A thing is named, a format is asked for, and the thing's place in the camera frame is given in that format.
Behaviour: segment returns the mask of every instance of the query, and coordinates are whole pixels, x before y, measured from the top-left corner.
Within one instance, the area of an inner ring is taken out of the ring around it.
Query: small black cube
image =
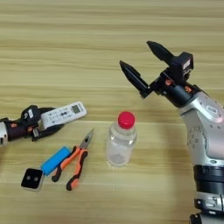
[[[44,173],[41,170],[28,168],[24,174],[21,186],[31,190],[38,190],[41,186]]]

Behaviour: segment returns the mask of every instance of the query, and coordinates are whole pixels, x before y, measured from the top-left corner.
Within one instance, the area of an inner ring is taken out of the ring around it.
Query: plastic bottle
[[[126,165],[137,140],[135,117],[130,112],[122,112],[108,132],[106,148],[107,160],[115,166]]]

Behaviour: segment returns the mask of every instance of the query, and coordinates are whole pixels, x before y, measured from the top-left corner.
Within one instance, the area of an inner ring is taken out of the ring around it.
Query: barcode label
[[[184,64],[184,69],[186,69],[188,66],[190,66],[191,60],[189,59],[185,64]]]
[[[32,113],[31,109],[28,110],[28,113],[29,113],[30,118],[33,118],[33,113]]]
[[[206,109],[207,109],[208,111],[210,111],[210,112],[212,112],[212,113],[218,115],[218,109],[217,109],[217,108],[214,108],[214,107],[212,107],[212,106],[210,106],[210,105],[207,105],[207,106],[206,106]]]

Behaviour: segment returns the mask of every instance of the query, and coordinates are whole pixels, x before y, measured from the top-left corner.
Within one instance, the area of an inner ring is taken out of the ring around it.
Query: wooden surface
[[[186,129],[176,109],[152,94],[144,101],[119,60],[151,82],[165,68],[145,44],[157,41],[193,53],[191,83],[224,103],[224,2],[219,0],[1,0],[0,117],[18,118],[31,104],[59,107],[82,101],[88,114],[55,136],[21,139],[0,149],[3,224],[187,224],[195,213]],[[122,110],[137,120],[131,162],[105,160],[109,125]],[[74,164],[41,192],[20,187],[25,170],[57,149],[73,147],[94,128],[80,185],[66,191]]]

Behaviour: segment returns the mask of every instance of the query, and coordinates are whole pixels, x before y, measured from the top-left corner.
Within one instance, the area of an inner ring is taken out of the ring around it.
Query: orange pliers handle
[[[85,158],[88,156],[87,150],[80,150],[79,161],[75,166],[75,171],[73,177],[67,182],[66,189],[72,191],[79,183],[79,178],[81,176],[82,167],[84,164]]]
[[[67,167],[67,165],[69,165],[76,158],[77,155],[80,154],[80,152],[81,148],[79,146],[73,147],[73,151],[71,152],[71,154],[66,159],[64,159],[56,168],[56,172],[52,176],[53,182],[57,182],[60,179],[62,171]]]
[[[57,182],[60,179],[60,175],[61,175],[62,171],[78,155],[79,155],[79,161],[78,161],[77,165],[75,166],[74,175],[73,175],[73,177],[66,184],[66,189],[68,191],[72,191],[78,185],[79,178],[80,178],[81,171],[82,171],[82,166],[83,166],[83,163],[84,163],[85,158],[88,155],[88,151],[87,150],[82,149],[79,146],[74,146],[72,153],[69,155],[69,157],[67,157],[64,161],[62,161],[59,164],[59,166],[57,167],[57,170],[56,170],[55,174],[52,176],[52,181],[53,182]]]

